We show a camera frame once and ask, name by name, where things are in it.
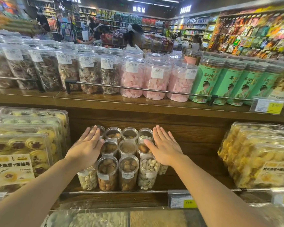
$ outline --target clear plastic clamshell box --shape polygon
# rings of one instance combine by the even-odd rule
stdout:
[[[280,124],[234,122],[231,125],[229,132],[225,134],[221,147],[218,150],[218,156],[223,160],[228,157],[228,148],[233,145],[233,142],[235,141],[241,128],[278,130],[280,128]]]
[[[67,149],[71,147],[71,135],[69,130],[68,112],[66,110],[25,108],[25,107],[0,107],[0,113],[6,115],[31,115],[40,117],[56,117],[62,121],[63,133]]]
[[[2,115],[0,114],[0,123],[4,125],[44,125],[44,124],[53,124],[58,127],[58,133],[60,138],[60,145],[62,154],[66,149],[66,138],[64,135],[63,123],[60,118],[56,117],[38,117],[38,116],[18,116],[18,115]]]
[[[232,168],[229,168],[229,173],[235,179],[242,173],[242,170],[249,160],[250,156],[253,154],[255,145],[262,144],[272,144],[272,145],[284,145],[284,131],[273,131],[271,130],[271,135],[268,136],[265,133],[262,134],[250,134],[242,141],[242,145],[238,151],[236,158],[233,161]]]
[[[258,143],[235,179],[239,188],[284,187],[284,145]]]
[[[237,157],[242,143],[246,140],[248,135],[265,135],[268,137],[284,137],[284,131],[270,130],[270,129],[256,129],[256,128],[241,128],[237,134],[233,144],[228,148],[228,156],[223,159],[228,168],[232,168],[232,163]]]
[[[0,134],[25,134],[37,133],[47,134],[51,140],[50,150],[53,156],[53,163],[62,159],[61,137],[58,125],[55,124],[1,124]]]
[[[0,134],[0,191],[13,192],[53,165],[46,134]]]

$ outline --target green label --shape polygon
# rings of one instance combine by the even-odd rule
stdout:
[[[244,70],[236,86],[231,92],[230,97],[246,99],[261,75],[262,72],[251,72]],[[241,106],[243,101],[237,99],[228,99],[227,103],[235,106]]]
[[[197,76],[193,82],[191,93],[200,95],[210,95],[222,68],[210,68],[205,65],[199,65]],[[206,103],[207,97],[190,96],[189,98],[196,103]]]
[[[279,74],[264,72],[247,99],[252,99],[253,96],[266,97],[278,77]],[[245,101],[244,103],[251,105],[251,101]]]
[[[230,96],[243,70],[223,68],[211,92],[212,95]],[[214,104],[224,105],[227,99],[216,99]]]

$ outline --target white label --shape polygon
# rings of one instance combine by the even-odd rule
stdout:
[[[255,184],[272,184],[272,187],[284,186],[284,162],[267,161],[257,173]]]
[[[109,58],[101,58],[101,68],[114,69],[114,62]]]
[[[184,201],[185,200],[192,200],[192,196],[187,197],[172,197],[170,202],[170,208],[177,209],[177,208],[184,208]]]
[[[3,48],[5,56],[10,61],[22,61],[23,56],[20,49],[12,49],[9,50],[7,48]]]
[[[147,177],[148,179],[152,179],[152,178],[154,178],[156,175],[157,175],[157,172],[156,172],[156,171],[146,173],[146,177]]]
[[[105,180],[105,181],[109,180],[108,174],[100,174],[100,173],[97,172],[97,175],[98,175],[98,178],[100,178],[102,180]]]
[[[90,57],[80,57],[80,65],[89,68],[94,66],[94,62],[90,60]]]
[[[72,64],[71,55],[66,53],[57,53],[57,60],[59,64]]]
[[[164,69],[151,68],[151,78],[163,79]]]
[[[185,79],[195,79],[197,75],[197,69],[187,69],[185,73]]]
[[[32,61],[34,61],[34,62],[43,62],[42,56],[40,55],[40,53],[38,51],[29,50],[28,52],[30,54],[30,57],[31,57]]]
[[[23,184],[34,178],[29,154],[0,155],[0,186]]]
[[[139,67],[139,63],[126,61],[125,71],[132,72],[132,73],[138,73],[138,67]]]
[[[135,172],[125,173],[122,171],[122,178],[124,179],[131,179],[135,176]]]

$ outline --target pink jar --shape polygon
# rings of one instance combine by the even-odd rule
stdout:
[[[144,68],[146,60],[138,57],[122,57],[121,58],[121,86],[125,87],[143,87]],[[143,91],[120,89],[121,95],[128,98],[138,98]]]
[[[171,71],[167,91],[190,93],[193,81],[196,78],[198,66],[176,62]],[[173,101],[186,102],[189,95],[171,94],[168,93],[167,97]]]
[[[172,64],[167,61],[148,60],[144,72],[144,88],[166,91]],[[148,99],[163,99],[165,93],[144,91]]]

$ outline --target jar of nuts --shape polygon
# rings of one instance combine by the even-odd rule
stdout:
[[[98,177],[94,166],[78,172],[77,175],[83,190],[92,190],[97,187]]]
[[[101,147],[102,157],[111,155],[118,157],[118,142],[114,139],[106,139]]]
[[[151,152],[151,150],[144,144],[144,140],[140,140],[137,144],[137,152],[136,152],[136,156],[139,159],[139,161],[142,156],[144,156],[149,152]]]
[[[151,189],[155,184],[159,168],[160,163],[157,162],[152,154],[147,154],[141,157],[138,186],[144,190]]]
[[[118,127],[112,126],[106,129],[106,131],[104,132],[104,139],[114,139],[119,143],[121,141],[121,137],[122,137],[122,131]]]
[[[134,155],[124,155],[119,160],[119,187],[133,190],[138,176],[139,160]]]
[[[102,191],[112,191],[118,185],[118,160],[111,155],[101,157],[97,161],[99,188]]]
[[[149,139],[151,142],[154,140],[153,131],[149,128],[142,128],[138,132],[138,141],[143,139]]]
[[[119,153],[120,156],[124,156],[126,154],[136,154],[137,144],[132,140],[122,140],[119,143]]]
[[[133,140],[137,142],[138,140],[138,131],[133,127],[127,127],[122,131],[122,139],[124,140]]]

